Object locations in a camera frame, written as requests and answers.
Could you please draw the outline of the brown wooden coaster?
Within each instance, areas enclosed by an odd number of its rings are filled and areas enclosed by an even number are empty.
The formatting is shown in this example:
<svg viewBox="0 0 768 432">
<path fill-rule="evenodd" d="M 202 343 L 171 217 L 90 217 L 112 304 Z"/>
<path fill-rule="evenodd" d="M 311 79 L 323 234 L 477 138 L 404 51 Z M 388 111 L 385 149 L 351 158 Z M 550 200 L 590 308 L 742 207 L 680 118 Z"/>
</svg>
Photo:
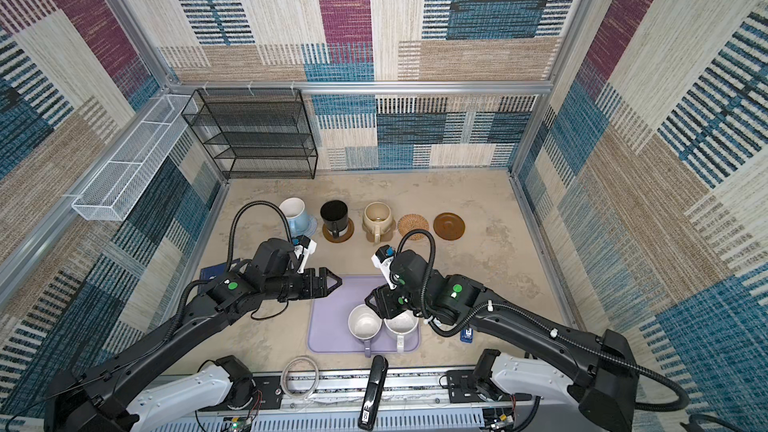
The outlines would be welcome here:
<svg viewBox="0 0 768 432">
<path fill-rule="evenodd" d="M 338 243 L 346 242 L 353 236 L 354 231 L 355 231 L 355 226 L 354 226 L 354 222 L 351 219 L 348 220 L 347 227 L 337 236 L 334 236 L 332 234 L 332 232 L 328 229 L 326 224 L 322 225 L 323 237 L 325 238 L 326 241 L 330 243 L 338 244 Z"/>
<path fill-rule="evenodd" d="M 435 217 L 433 229 L 441 239 L 455 241 L 464 235 L 466 224 L 459 215 L 452 212 L 444 212 Z"/>
</svg>

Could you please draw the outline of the white mug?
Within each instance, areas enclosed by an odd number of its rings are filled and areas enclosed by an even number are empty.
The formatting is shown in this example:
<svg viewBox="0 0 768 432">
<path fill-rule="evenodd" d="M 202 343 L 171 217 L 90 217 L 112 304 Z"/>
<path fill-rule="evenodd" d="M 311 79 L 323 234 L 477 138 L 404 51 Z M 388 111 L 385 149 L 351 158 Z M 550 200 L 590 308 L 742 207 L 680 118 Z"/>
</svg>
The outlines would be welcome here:
<svg viewBox="0 0 768 432">
<path fill-rule="evenodd" d="M 412 312 L 407 311 L 394 318 L 384 319 L 383 324 L 396 342 L 396 351 L 404 353 L 406 338 L 418 329 L 419 320 Z"/>
</svg>

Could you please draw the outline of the beige ceramic mug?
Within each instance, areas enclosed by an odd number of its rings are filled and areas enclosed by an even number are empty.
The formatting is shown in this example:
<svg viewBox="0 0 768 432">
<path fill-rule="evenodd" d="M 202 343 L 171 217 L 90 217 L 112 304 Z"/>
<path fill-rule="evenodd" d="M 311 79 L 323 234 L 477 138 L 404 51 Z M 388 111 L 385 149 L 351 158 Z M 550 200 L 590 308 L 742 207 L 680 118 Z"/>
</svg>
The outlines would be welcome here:
<svg viewBox="0 0 768 432">
<path fill-rule="evenodd" d="M 366 239 L 379 244 L 392 239 L 395 221 L 391 208 L 383 202 L 368 204 L 363 212 L 363 229 Z"/>
</svg>

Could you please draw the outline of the light blue mug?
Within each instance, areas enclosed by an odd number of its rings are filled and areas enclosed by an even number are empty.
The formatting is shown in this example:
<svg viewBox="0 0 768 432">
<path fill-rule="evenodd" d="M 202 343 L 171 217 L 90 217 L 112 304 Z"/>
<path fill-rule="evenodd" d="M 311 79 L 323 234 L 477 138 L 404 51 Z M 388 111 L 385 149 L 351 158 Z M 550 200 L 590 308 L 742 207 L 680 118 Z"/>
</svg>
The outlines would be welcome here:
<svg viewBox="0 0 768 432">
<path fill-rule="evenodd" d="M 307 226 L 310 215 L 305 202 L 298 197 L 290 197 L 282 201 L 279 208 L 288 221 L 291 236 L 300 236 L 299 232 Z"/>
</svg>

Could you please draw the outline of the woven rattan round coaster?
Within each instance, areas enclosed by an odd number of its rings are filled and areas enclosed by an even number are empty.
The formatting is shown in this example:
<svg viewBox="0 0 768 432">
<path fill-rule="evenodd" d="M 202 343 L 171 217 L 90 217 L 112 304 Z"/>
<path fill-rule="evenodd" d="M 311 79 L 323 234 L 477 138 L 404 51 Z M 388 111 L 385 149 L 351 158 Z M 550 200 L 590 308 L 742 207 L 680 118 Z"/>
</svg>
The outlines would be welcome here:
<svg viewBox="0 0 768 432">
<path fill-rule="evenodd" d="M 429 222 L 420 214 L 405 214 L 397 222 L 397 229 L 402 236 L 405 236 L 413 230 L 428 230 Z"/>
</svg>

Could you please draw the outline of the blue woven round coaster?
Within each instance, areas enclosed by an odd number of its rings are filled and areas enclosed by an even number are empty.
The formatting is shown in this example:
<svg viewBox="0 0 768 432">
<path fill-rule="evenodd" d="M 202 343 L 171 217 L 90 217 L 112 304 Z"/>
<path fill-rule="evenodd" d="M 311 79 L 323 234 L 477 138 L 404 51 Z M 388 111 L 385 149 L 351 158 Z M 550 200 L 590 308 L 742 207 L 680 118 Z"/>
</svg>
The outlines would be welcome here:
<svg viewBox="0 0 768 432">
<path fill-rule="evenodd" d="M 309 215 L 307 226 L 302 231 L 299 232 L 299 235 L 312 237 L 316 233 L 317 227 L 318 227 L 317 219 L 314 216 Z"/>
</svg>

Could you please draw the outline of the black mug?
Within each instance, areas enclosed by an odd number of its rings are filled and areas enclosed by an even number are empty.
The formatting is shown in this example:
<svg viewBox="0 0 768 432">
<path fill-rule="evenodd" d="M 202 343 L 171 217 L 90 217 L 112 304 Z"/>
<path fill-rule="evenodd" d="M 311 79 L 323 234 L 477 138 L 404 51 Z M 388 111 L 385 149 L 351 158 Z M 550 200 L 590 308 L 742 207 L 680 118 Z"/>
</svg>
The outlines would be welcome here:
<svg viewBox="0 0 768 432">
<path fill-rule="evenodd" d="M 341 200 L 330 200 L 324 203 L 320 209 L 323 223 L 327 225 L 334 236 L 337 236 L 347 227 L 348 214 L 348 206 Z"/>
</svg>

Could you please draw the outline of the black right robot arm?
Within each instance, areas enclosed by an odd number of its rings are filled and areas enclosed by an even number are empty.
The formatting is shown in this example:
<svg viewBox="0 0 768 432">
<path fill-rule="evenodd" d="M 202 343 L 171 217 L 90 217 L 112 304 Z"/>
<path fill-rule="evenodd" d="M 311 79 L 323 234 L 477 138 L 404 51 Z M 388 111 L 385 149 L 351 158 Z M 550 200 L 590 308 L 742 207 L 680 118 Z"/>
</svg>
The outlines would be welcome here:
<svg viewBox="0 0 768 432">
<path fill-rule="evenodd" d="M 679 383 L 636 362 L 623 335 L 559 324 L 465 275 L 443 276 L 434 267 L 435 255 L 434 244 L 426 258 L 403 243 L 379 247 L 372 262 L 386 283 L 365 303 L 382 319 L 409 312 L 444 338 L 471 329 L 530 353 L 514 359 L 486 350 L 469 380 L 488 402 L 531 396 L 519 430 L 549 421 L 551 430 L 629 431 L 638 411 L 677 412 L 689 405 Z"/>
</svg>

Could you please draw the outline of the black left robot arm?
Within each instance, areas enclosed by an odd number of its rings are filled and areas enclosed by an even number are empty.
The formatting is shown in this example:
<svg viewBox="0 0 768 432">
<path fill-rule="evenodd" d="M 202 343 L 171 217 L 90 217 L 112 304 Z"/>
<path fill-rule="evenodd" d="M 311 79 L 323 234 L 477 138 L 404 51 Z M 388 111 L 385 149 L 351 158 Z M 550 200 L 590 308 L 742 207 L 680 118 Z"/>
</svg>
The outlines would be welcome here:
<svg viewBox="0 0 768 432">
<path fill-rule="evenodd" d="M 235 214 L 229 231 L 224 271 L 217 277 L 194 280 L 183 290 L 174 315 L 113 358 L 80 374 L 60 371 L 45 394 L 1 421 L 5 431 L 36 408 L 43 410 L 45 431 L 132 431 L 140 416 L 129 409 L 157 377 L 208 338 L 257 311 L 266 301 L 325 298 L 342 280 L 326 267 L 309 268 L 300 237 L 270 238 L 249 260 L 234 260 L 238 223 L 251 201 Z"/>
</svg>

